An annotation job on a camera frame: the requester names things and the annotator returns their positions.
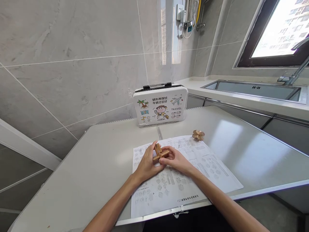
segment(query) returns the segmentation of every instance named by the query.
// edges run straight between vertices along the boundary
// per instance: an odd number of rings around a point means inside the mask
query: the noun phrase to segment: window
[[[298,25],[297,27],[293,27],[292,30],[293,30],[294,32],[300,31],[300,29],[301,29],[302,27],[303,27],[302,25]]]
[[[309,11],[309,6],[306,6],[303,10],[303,13],[308,12]]]
[[[290,11],[290,14],[292,14],[292,15],[295,14],[295,13],[297,12],[297,10],[298,10],[298,8],[297,8],[297,9],[291,10],[291,11]]]
[[[299,17],[300,21],[307,21],[309,19],[309,15],[303,16],[303,17]]]
[[[238,67],[301,65],[309,56],[309,43],[296,51],[291,49],[309,36],[309,24],[304,24],[309,15],[295,17],[296,13],[301,14],[309,8],[309,5],[295,8],[295,4],[303,2],[265,0]]]
[[[300,35],[299,35],[299,37],[300,38],[303,38],[303,37],[305,37],[307,35],[307,32],[304,32],[304,33],[301,33]]]
[[[284,32],[286,32],[287,31],[287,28],[284,28],[284,29],[282,29],[281,31],[280,31],[280,33],[284,33]]]

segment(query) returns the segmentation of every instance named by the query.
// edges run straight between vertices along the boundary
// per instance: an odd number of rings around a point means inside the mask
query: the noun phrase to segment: hand
[[[170,165],[178,171],[189,176],[190,173],[195,169],[195,167],[180,153],[178,150],[171,146],[162,147],[162,151],[170,150],[170,153],[166,158],[159,159],[161,164]]]
[[[155,148],[155,145],[158,141],[154,141],[145,151],[144,156],[142,157],[142,160],[140,161],[137,169],[133,173],[135,178],[142,183],[145,180],[148,180],[152,176],[156,175],[158,172],[162,171],[166,165],[161,164],[160,166],[155,167],[153,163],[153,151]]]

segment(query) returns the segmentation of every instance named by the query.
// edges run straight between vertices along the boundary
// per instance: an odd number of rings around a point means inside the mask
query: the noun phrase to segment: wooden puzzle
[[[203,141],[204,140],[204,137],[205,136],[205,133],[200,131],[200,130],[194,130],[193,131],[193,135],[192,137],[195,139],[195,140],[199,140],[199,141]]]
[[[156,161],[157,159],[160,159],[166,155],[168,155],[168,153],[170,153],[170,150],[164,150],[162,151],[161,149],[161,146],[159,143],[157,143],[155,146],[154,146],[154,150],[155,150],[155,153],[157,154],[156,157],[153,158],[153,161]]]

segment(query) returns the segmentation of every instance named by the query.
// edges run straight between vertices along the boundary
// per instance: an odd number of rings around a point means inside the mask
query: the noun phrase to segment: sink
[[[201,87],[202,89],[218,90],[243,95],[258,96],[285,102],[307,103],[307,86],[255,83],[242,81],[217,80]]]

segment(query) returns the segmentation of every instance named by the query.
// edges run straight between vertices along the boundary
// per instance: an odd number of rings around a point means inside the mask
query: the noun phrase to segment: suitcase handle
[[[161,84],[154,84],[154,85],[145,85],[143,86],[143,89],[150,89],[150,87],[156,87],[156,86],[165,86],[165,87],[170,87],[172,86],[172,83],[171,82],[167,82],[167,83],[161,83]]]

